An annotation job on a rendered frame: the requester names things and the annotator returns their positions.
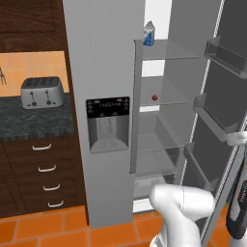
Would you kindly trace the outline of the glass fridge shelf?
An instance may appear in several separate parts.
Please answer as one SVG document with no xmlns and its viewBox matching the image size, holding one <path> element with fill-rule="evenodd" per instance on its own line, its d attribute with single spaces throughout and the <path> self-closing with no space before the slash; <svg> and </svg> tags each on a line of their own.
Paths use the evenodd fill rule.
<svg viewBox="0 0 247 247">
<path fill-rule="evenodd" d="M 153 46 L 142 47 L 144 61 L 196 58 L 198 58 L 196 53 L 169 40 L 155 40 Z"/>
<path fill-rule="evenodd" d="M 141 82 L 141 105 L 169 105 L 188 103 L 187 97 L 163 76 L 143 77 Z"/>
<path fill-rule="evenodd" d="M 183 143 L 162 114 L 158 112 L 140 114 L 139 151 L 157 151 L 182 147 Z"/>
</svg>

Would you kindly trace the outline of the dark wood drawer front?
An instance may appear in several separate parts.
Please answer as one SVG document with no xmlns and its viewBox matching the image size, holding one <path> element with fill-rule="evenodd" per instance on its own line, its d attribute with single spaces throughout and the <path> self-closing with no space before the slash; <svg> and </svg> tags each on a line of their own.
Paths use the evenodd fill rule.
<svg viewBox="0 0 247 247">
<path fill-rule="evenodd" d="M 44 147 L 52 144 L 50 150 L 33 151 L 32 146 Z M 75 145 L 70 136 L 56 136 L 39 139 L 7 141 L 3 143 L 4 149 L 10 160 L 20 158 L 49 157 L 70 153 Z"/>
<path fill-rule="evenodd" d="M 50 208 L 47 205 L 48 202 L 50 202 L 51 204 L 58 204 L 61 201 L 64 201 L 64 204 L 60 207 Z M 56 210 L 61 208 L 83 205 L 83 203 L 76 195 L 30 197 L 24 199 L 24 204 L 28 213 Z"/>
<path fill-rule="evenodd" d="M 43 191 L 42 187 L 53 187 L 61 184 L 60 188 L 55 191 Z M 46 178 L 46 179 L 29 179 L 18 182 L 21 193 L 25 197 L 31 196 L 48 196 L 52 194 L 69 194 L 77 193 L 77 182 L 75 178 Z"/>
<path fill-rule="evenodd" d="M 11 163 L 14 174 L 18 179 L 25 178 L 57 178 L 72 174 L 77 166 L 73 158 L 56 159 L 30 159 L 14 161 Z M 48 173 L 40 173 L 38 167 L 43 169 L 51 168 L 56 165 L 56 170 Z"/>
</svg>

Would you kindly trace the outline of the dark wood wall cupboard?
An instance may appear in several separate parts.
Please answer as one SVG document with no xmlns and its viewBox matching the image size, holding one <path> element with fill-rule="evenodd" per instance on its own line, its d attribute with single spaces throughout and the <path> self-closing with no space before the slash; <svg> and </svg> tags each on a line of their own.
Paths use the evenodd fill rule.
<svg viewBox="0 0 247 247">
<path fill-rule="evenodd" d="M 0 52 L 64 51 L 62 0 L 0 0 Z"/>
</svg>

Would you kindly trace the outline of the grey fridge body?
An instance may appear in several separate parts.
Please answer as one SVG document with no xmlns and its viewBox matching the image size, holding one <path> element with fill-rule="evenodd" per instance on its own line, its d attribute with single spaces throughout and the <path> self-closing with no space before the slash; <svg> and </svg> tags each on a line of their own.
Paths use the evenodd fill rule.
<svg viewBox="0 0 247 247">
<path fill-rule="evenodd" d="M 217 34 L 221 3 L 222 0 L 146 0 L 144 25 L 152 22 L 154 40 L 172 41 L 198 55 L 196 59 L 143 60 L 142 63 L 142 78 L 163 76 L 189 100 L 181 104 L 142 106 L 140 98 L 139 116 L 146 112 L 162 114 L 183 143 L 183 151 L 193 140 L 198 119 L 194 100 L 205 88 L 209 69 L 206 42 Z M 186 169 L 183 151 L 173 184 L 183 182 Z M 133 195 L 134 213 L 151 210 L 149 197 L 135 200 Z"/>
</svg>

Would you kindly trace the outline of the clear fridge crisper drawer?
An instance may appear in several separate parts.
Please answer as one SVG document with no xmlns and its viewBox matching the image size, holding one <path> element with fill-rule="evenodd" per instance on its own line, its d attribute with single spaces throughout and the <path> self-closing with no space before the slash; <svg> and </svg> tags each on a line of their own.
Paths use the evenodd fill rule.
<svg viewBox="0 0 247 247">
<path fill-rule="evenodd" d="M 134 199 L 145 199 L 157 184 L 173 183 L 183 148 L 142 151 L 137 156 Z"/>
</svg>

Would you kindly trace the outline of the silver four-slot toaster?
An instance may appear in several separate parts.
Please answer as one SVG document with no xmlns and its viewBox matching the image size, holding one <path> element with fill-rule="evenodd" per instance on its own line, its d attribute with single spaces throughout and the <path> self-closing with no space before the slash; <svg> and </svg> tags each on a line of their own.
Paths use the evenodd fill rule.
<svg viewBox="0 0 247 247">
<path fill-rule="evenodd" d="M 60 107 L 64 104 L 65 93 L 58 76 L 29 77 L 20 88 L 24 109 Z"/>
</svg>

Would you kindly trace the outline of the clear fridge door bin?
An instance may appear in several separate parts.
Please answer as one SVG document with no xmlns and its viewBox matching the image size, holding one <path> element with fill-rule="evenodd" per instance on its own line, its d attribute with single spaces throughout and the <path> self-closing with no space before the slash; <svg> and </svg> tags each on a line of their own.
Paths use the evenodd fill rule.
<svg viewBox="0 0 247 247">
<path fill-rule="evenodd" d="M 226 155 L 223 152 L 215 154 L 207 151 L 206 154 L 200 153 L 199 158 L 196 158 L 194 147 L 194 143 L 187 144 L 183 151 L 187 161 L 183 184 L 215 194 L 225 171 Z"/>
<path fill-rule="evenodd" d="M 247 58 L 223 47 L 219 37 L 206 42 L 205 57 L 238 78 L 247 79 Z"/>
<path fill-rule="evenodd" d="M 229 146 L 233 146 L 238 145 L 238 141 L 234 139 L 234 135 L 240 140 L 247 139 L 247 134 L 240 130 L 240 128 L 245 128 L 245 120 L 243 120 L 242 123 L 235 123 L 228 127 L 221 125 L 206 108 L 206 94 L 199 95 L 195 98 L 193 109 L 197 113 L 198 119 L 205 123 L 219 141 L 227 143 Z"/>
</svg>

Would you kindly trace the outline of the grey fridge door with bins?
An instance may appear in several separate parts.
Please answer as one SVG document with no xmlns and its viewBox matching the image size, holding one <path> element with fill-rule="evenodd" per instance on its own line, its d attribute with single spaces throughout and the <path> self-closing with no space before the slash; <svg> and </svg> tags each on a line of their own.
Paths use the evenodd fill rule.
<svg viewBox="0 0 247 247">
<path fill-rule="evenodd" d="M 220 38 L 223 47 L 247 58 L 247 0 L 222 0 L 217 34 L 214 38 L 216 37 Z M 206 84 L 201 95 L 203 94 L 206 94 L 206 108 L 221 125 L 228 127 L 241 124 L 245 120 L 246 126 L 240 130 L 247 129 L 247 79 L 238 78 L 209 60 Z M 222 207 L 233 187 L 244 149 L 230 147 L 219 141 L 199 119 L 191 143 L 195 144 L 196 158 L 207 151 L 215 154 L 223 152 L 227 158 L 219 187 L 215 194 L 211 193 L 216 203 L 215 211 L 212 216 L 198 222 L 202 247 L 207 247 Z"/>
</svg>

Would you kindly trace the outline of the blue and white milk carton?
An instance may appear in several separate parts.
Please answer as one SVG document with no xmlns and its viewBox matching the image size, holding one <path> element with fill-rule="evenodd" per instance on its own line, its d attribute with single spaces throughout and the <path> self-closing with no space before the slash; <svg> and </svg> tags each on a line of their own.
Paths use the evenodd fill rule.
<svg viewBox="0 0 247 247">
<path fill-rule="evenodd" d="M 144 27 L 143 45 L 153 46 L 155 28 L 151 21 Z"/>
</svg>

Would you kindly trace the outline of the dark wood cupboard door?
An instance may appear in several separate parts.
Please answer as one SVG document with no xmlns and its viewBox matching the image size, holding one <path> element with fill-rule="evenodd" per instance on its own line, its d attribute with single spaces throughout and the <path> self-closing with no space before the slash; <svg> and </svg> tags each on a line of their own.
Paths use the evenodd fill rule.
<svg viewBox="0 0 247 247">
<path fill-rule="evenodd" d="M 26 213 L 12 167 L 0 142 L 0 218 Z"/>
</svg>

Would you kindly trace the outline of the grey fridge door with dispenser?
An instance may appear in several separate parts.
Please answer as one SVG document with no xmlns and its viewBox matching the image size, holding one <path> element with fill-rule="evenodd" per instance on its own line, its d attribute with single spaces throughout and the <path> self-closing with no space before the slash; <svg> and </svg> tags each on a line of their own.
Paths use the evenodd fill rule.
<svg viewBox="0 0 247 247">
<path fill-rule="evenodd" d="M 93 229 L 132 220 L 130 174 L 135 40 L 145 0 L 63 0 L 82 155 Z"/>
</svg>

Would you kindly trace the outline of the dark hanging kitchen tool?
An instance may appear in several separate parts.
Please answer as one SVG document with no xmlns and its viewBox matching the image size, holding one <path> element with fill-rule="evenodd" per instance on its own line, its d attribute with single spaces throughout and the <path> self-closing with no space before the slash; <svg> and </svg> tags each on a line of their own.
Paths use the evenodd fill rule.
<svg viewBox="0 0 247 247">
<path fill-rule="evenodd" d="M 1 81 L 2 85 L 4 85 L 4 84 L 7 85 L 5 75 L 4 75 L 1 67 L 0 67 L 0 81 Z"/>
</svg>

